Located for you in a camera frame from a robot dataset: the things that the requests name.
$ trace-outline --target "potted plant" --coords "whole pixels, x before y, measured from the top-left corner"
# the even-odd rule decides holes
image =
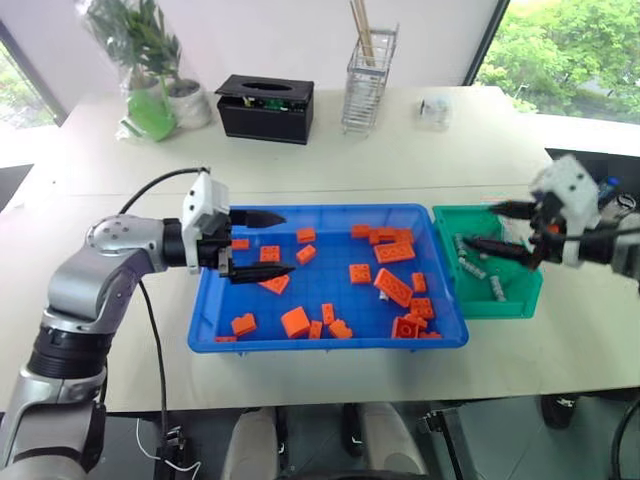
[[[206,125],[211,120],[209,101],[198,82],[180,78],[180,42],[175,35],[166,32],[162,10],[155,0],[140,0],[139,13],[136,31],[140,35],[135,41],[141,45],[140,63],[158,78],[172,80],[168,98],[178,126],[199,128]]]
[[[94,38],[125,72],[129,118],[123,124],[134,131],[133,123],[142,133],[158,141],[175,129],[176,120],[163,79],[154,77],[144,66],[143,6],[142,1],[136,10],[122,0],[90,0],[83,7],[83,13]]]

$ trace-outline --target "window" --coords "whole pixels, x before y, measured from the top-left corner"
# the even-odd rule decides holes
[[[467,84],[522,112],[640,124],[640,0],[503,0],[492,20]]]
[[[0,43],[0,125],[13,128],[54,125],[54,115]]]
[[[67,113],[0,20],[0,130],[62,125]]]

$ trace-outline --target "white wall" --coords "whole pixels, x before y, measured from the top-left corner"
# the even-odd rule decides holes
[[[214,90],[231,73],[341,88],[356,40],[347,0],[158,0],[185,58]],[[390,85],[459,85],[496,0],[368,0],[372,26],[400,35]],[[71,0],[0,0],[6,27],[69,110],[117,89],[115,69],[79,26]]]

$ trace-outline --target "window frame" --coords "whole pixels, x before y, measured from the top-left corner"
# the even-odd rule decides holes
[[[5,48],[7,49],[13,60],[18,64],[18,67],[20,67],[22,73],[27,77],[36,91],[40,94],[44,102],[51,109],[51,112],[53,113],[53,121],[55,122],[55,124],[59,127],[62,126],[64,121],[69,116],[69,113],[64,109],[49,86],[40,76],[36,68],[29,61],[29,59],[24,54],[2,20],[0,20],[0,40],[2,40]]]
[[[482,36],[482,40],[480,40],[478,50],[476,51],[476,54],[471,61],[471,65],[469,66],[469,70],[464,77],[464,82],[462,83],[463,86],[471,86],[473,85],[473,82],[476,81],[478,71],[482,66],[482,62],[484,62],[484,57],[487,55],[489,47],[491,47],[491,44],[493,43],[493,37],[496,36],[498,27],[500,27],[500,24],[502,23],[502,18],[507,12],[507,8],[509,8],[509,3],[510,0],[498,0],[496,8],[493,11],[493,15],[491,15],[489,24],[487,25],[487,28],[484,31],[484,35]]]

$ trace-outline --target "chopsticks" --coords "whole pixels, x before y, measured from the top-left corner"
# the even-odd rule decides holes
[[[362,45],[362,54],[365,57],[364,60],[368,66],[372,67],[374,65],[374,58],[371,30],[369,29],[369,19],[367,18],[367,9],[364,5],[364,0],[349,0],[349,5],[351,5],[351,13],[353,13],[353,20],[358,30],[358,37]]]

